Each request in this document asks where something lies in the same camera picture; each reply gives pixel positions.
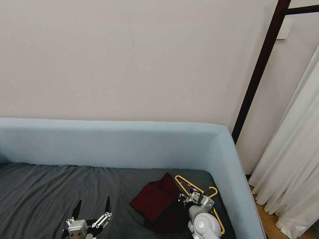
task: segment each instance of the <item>wall outlet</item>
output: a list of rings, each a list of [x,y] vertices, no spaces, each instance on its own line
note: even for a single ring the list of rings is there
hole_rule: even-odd
[[[288,37],[291,27],[293,26],[293,20],[291,18],[285,18],[280,31],[277,36],[277,40],[284,40]]]

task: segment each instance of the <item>dark red cloth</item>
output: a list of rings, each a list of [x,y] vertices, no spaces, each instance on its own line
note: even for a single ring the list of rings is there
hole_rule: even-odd
[[[166,173],[162,179],[145,185],[130,205],[145,218],[144,227],[158,233],[180,232],[187,226],[188,216],[178,197],[179,190]]]

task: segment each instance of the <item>plastic hanger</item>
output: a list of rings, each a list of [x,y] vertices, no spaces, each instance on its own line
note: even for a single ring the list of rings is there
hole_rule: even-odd
[[[189,187],[191,186],[191,187],[197,189],[197,190],[198,190],[199,192],[201,192],[202,194],[204,194],[204,190],[198,188],[196,185],[192,184],[191,182],[189,182],[187,179],[183,178],[182,176],[176,175],[176,176],[175,176],[176,182],[179,184],[179,186],[182,188],[182,190],[183,190],[188,196],[190,196],[190,194],[189,194],[189,192],[185,189],[185,187],[182,185],[182,182],[180,182],[180,181],[178,180],[179,178],[180,178],[181,180],[183,180],[184,182],[186,182]],[[215,192],[214,192],[212,195],[208,196],[209,198],[212,198],[212,197],[214,197],[214,196],[216,196],[216,195],[218,194],[217,188],[215,188],[215,187],[208,187],[208,189],[213,189],[213,190],[215,190]],[[218,216],[217,211],[215,210],[215,207],[213,207],[213,212],[214,212],[214,214],[215,214],[215,216],[216,216],[216,218],[217,218],[217,220],[218,220],[218,222],[219,222],[219,224],[220,224],[221,234],[224,235],[224,234],[225,234],[225,228],[224,228],[224,225],[222,224],[222,222],[221,222],[221,220],[220,220],[220,218],[219,218],[219,216]]]

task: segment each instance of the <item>sheer curtain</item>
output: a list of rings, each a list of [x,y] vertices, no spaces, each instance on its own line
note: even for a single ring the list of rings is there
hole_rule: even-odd
[[[319,46],[249,184],[289,238],[319,219]]]

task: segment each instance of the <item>clothing rack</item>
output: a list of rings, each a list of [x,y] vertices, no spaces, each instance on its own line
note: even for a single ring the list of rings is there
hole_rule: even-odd
[[[288,8],[291,0],[278,0],[273,18],[270,22],[264,44],[261,48],[255,69],[253,71],[251,80],[248,85],[248,89],[245,94],[244,101],[241,105],[233,132],[232,137],[235,142],[237,143],[239,134],[241,129],[244,125],[246,116],[250,109],[251,103],[254,99],[256,94],[258,85],[260,80],[263,76],[265,71],[267,62],[269,60],[270,54],[273,50],[275,45],[278,33],[280,31],[281,25],[285,19],[286,15],[295,15],[295,14],[303,14],[303,13],[311,13],[311,12],[319,12],[319,5],[313,6],[303,6],[303,7],[296,7],[296,8]]]

